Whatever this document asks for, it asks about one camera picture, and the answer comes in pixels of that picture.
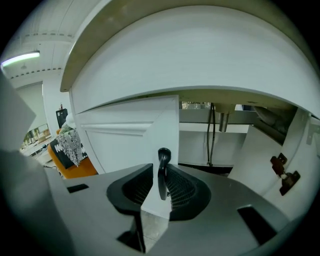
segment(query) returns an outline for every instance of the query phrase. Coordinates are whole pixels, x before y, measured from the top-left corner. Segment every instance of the ceiling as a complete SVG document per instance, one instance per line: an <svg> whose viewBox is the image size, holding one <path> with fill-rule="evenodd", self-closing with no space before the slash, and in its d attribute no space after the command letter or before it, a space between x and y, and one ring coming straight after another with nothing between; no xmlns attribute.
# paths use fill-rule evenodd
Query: ceiling
<svg viewBox="0 0 320 256"><path fill-rule="evenodd" d="M25 20L0 57L40 51L40 57L4 67L5 76L18 88L59 74L81 24L101 0L46 0Z"/></svg>

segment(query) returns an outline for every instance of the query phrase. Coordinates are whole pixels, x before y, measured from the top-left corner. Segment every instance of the black lever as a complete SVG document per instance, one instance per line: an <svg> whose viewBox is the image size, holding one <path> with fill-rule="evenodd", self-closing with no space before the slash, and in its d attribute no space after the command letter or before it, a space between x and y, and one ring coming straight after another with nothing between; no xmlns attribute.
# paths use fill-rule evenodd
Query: black lever
<svg viewBox="0 0 320 256"><path fill-rule="evenodd" d="M162 200L166 200L167 198L167 186L166 186L166 178L167 178L167 164L171 160L171 151L165 147L162 147L158 150L159 156L159 170L158 170L158 188L159 194Z"/></svg>

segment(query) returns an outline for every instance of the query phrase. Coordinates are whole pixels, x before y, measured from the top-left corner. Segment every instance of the metal rod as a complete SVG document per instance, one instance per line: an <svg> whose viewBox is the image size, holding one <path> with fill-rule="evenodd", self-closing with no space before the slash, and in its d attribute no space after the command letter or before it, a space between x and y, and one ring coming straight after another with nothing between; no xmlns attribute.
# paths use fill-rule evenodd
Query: metal rod
<svg viewBox="0 0 320 256"><path fill-rule="evenodd" d="M225 133L227 130L229 120L229 114L227 113L220 113L220 124L219 124L219 131Z"/></svg>

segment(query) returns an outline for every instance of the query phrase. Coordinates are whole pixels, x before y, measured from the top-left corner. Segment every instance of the black cable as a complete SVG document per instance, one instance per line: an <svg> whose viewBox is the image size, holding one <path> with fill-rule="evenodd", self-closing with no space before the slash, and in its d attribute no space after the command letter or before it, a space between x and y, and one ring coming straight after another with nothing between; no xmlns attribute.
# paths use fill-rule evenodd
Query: black cable
<svg viewBox="0 0 320 256"><path fill-rule="evenodd" d="M212 135L211 151L209 152L209 132L210 132L211 117L213 117L213 135ZM208 129L206 130L206 152L207 152L207 159L208 159L207 165L209 165L210 167L213 166L212 155L214 151L215 135L216 135L216 112L215 112L215 105L211 103L209 120L208 120Z"/></svg>
<svg viewBox="0 0 320 256"><path fill-rule="evenodd" d="M212 166L212 154L214 152L214 144L215 144L215 137L216 137L216 111L215 111L215 104L211 103L212 108L212 117L213 117L213 134L212 134L212 144L211 144L211 153L210 153L210 164Z"/></svg>
<svg viewBox="0 0 320 256"><path fill-rule="evenodd" d="M208 120L208 129L206 130L206 153L207 153L207 165L211 167L210 162L210 152L209 152L209 130L210 130L210 123L211 123L211 116L212 116L212 107L210 106L210 112L209 112L209 120Z"/></svg>

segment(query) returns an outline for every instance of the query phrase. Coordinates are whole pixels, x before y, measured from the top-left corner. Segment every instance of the brown metal clip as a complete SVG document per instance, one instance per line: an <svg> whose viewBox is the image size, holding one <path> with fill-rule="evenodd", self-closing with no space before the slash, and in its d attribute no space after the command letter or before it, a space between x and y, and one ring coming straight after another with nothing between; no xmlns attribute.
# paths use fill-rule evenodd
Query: brown metal clip
<svg viewBox="0 0 320 256"><path fill-rule="evenodd" d="M280 188L282 196L284 196L300 179L300 174L297 171L293 174L285 172L284 165L287 161L287 158L282 153L280 153L278 157L273 156L270 160L272 169L282 179L282 187Z"/></svg>

